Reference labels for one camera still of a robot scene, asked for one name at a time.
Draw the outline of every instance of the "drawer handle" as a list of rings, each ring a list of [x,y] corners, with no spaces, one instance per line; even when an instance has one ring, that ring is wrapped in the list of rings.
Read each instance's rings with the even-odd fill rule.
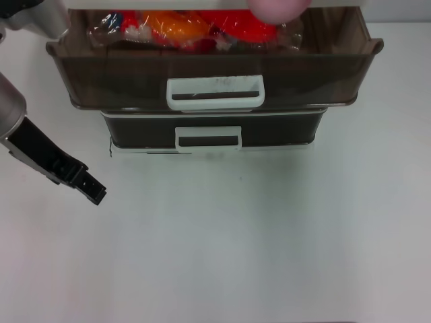
[[[175,147],[179,153],[241,150],[241,127],[175,128]]]
[[[257,108],[265,86],[262,75],[168,79],[166,100],[175,111]]]

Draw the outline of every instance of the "brown translucent drawer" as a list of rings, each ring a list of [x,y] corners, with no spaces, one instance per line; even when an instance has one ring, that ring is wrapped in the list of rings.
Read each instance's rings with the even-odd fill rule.
[[[280,147],[305,145],[314,141],[326,108],[287,112],[240,114],[143,114],[103,112],[112,142],[122,149],[176,148],[177,128],[240,127],[242,147]],[[211,138],[206,144],[224,145],[224,137]]]
[[[71,10],[72,29],[49,42],[74,106],[93,110],[169,111],[166,84],[172,78],[262,75],[260,109],[289,110],[348,105],[383,49],[371,39],[360,8],[308,9],[298,52],[215,52],[196,55],[175,50],[116,44],[92,48],[86,30],[106,11]]]

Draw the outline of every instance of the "white tabletop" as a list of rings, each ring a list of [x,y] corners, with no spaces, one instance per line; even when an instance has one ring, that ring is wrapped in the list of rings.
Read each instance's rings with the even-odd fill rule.
[[[0,322],[431,322],[431,24],[369,28],[358,101],[306,149],[112,158],[44,42],[10,32],[0,71],[108,195],[0,149]]]
[[[246,0],[65,0],[72,9],[246,9]],[[368,0],[312,0],[311,7],[363,6]]]

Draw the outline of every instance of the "closed drawer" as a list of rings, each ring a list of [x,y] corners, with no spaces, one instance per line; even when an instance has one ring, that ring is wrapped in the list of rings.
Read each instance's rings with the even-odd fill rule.
[[[359,7],[308,9],[301,17],[299,52],[227,52],[194,55],[118,44],[92,49],[89,21],[106,12],[71,10],[72,29],[49,42],[75,106],[94,110],[165,112],[169,79],[261,75],[265,99],[255,110],[348,105],[383,48],[371,39]]]
[[[271,114],[102,114],[117,147],[178,151],[180,145],[185,150],[179,149],[178,152],[189,152],[187,148],[192,152],[196,147],[197,150],[217,151],[220,146],[227,150],[240,150],[311,143],[325,111],[326,108]],[[199,134],[194,130],[196,128],[204,132]],[[193,131],[178,133],[178,129]]]

